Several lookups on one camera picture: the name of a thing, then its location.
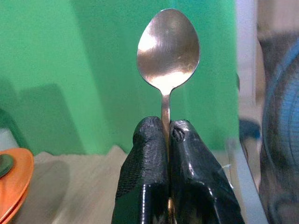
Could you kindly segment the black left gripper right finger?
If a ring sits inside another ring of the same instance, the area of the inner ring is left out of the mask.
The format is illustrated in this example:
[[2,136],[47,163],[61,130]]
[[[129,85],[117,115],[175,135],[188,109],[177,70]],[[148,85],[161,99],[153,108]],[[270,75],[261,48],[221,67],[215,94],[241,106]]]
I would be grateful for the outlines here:
[[170,124],[171,187],[178,224],[243,224],[225,172],[187,120]]

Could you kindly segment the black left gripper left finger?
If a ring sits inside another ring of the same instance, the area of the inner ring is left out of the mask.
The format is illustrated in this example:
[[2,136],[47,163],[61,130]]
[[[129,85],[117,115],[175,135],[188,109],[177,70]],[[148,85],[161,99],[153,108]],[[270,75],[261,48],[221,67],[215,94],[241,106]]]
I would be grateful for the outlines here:
[[142,119],[133,134],[133,147],[118,181],[113,224],[168,223],[169,178],[162,122]]

